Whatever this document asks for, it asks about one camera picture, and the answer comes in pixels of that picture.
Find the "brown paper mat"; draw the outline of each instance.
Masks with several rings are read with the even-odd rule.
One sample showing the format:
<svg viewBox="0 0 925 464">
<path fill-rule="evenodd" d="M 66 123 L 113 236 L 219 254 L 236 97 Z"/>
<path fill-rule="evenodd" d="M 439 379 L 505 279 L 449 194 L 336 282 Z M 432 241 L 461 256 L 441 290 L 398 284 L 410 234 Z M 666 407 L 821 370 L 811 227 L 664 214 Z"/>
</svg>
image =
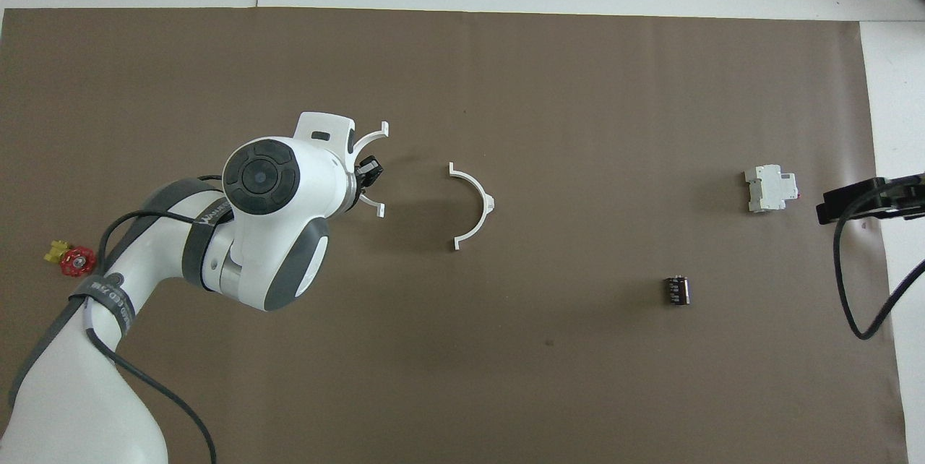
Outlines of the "brown paper mat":
<svg viewBox="0 0 925 464">
<path fill-rule="evenodd" d="M 74 284 L 50 240 L 95 246 L 155 187 L 329 111 L 391 123 L 369 148 L 386 220 L 333 221 L 281 312 L 171 282 L 119 346 L 220 461 L 905 461 L 892 333 L 848 331 L 813 211 L 874 175 L 856 23 L 9 9 L 0 53 L 4 391 Z M 498 204 L 456 253 L 479 199 L 450 160 Z M 742 171 L 766 163 L 803 197 L 756 216 Z M 886 289 L 865 225 L 863 320 Z M 664 305 L 674 274 L 687 309 Z M 172 462 L 205 461 L 129 382 Z"/>
</svg>

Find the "black capacitor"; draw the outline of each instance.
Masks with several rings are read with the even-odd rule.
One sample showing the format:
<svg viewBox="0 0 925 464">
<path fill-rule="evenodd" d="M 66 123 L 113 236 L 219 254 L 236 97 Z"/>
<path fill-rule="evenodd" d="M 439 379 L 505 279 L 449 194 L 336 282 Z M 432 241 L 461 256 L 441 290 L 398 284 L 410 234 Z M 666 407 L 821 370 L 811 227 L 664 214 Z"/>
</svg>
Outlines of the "black capacitor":
<svg viewBox="0 0 925 464">
<path fill-rule="evenodd" d="M 671 305 L 691 304 L 690 287 L 687 285 L 687 277 L 673 276 L 671 278 L 665 278 L 665 288 L 668 290 L 668 302 L 671 302 Z"/>
</svg>

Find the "white circuit breaker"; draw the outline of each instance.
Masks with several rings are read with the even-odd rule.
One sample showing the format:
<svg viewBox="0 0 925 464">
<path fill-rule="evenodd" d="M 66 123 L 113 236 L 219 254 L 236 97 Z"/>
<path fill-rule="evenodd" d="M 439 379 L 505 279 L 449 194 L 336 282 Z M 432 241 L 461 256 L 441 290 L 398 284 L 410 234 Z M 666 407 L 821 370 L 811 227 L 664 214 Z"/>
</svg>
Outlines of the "white circuit breaker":
<svg viewBox="0 0 925 464">
<path fill-rule="evenodd" d="M 800 195 L 796 190 L 795 175 L 780 172 L 777 164 L 746 170 L 746 182 L 749 183 L 751 193 L 749 211 L 753 213 L 783 210 L 787 207 L 787 200 L 799 198 Z"/>
</svg>

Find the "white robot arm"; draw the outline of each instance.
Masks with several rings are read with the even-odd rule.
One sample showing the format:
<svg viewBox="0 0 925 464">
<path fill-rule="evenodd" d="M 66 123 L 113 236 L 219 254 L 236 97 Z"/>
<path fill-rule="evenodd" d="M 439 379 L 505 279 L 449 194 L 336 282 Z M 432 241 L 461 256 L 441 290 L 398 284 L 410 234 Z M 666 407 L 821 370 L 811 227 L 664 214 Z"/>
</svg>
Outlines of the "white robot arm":
<svg viewBox="0 0 925 464">
<path fill-rule="evenodd" d="M 353 207 L 382 171 L 373 157 L 356 166 L 355 135 L 351 119 L 305 112 L 293 137 L 238 148 L 222 191 L 177 181 L 120 219 L 136 220 L 110 254 L 101 244 L 98 272 L 70 297 L 14 383 L 0 463 L 166 463 L 158 424 L 116 371 L 112 351 L 168 278 L 261 310 L 303 295 L 324 259 L 327 219 Z M 211 442 L 210 451 L 215 460 Z"/>
</svg>

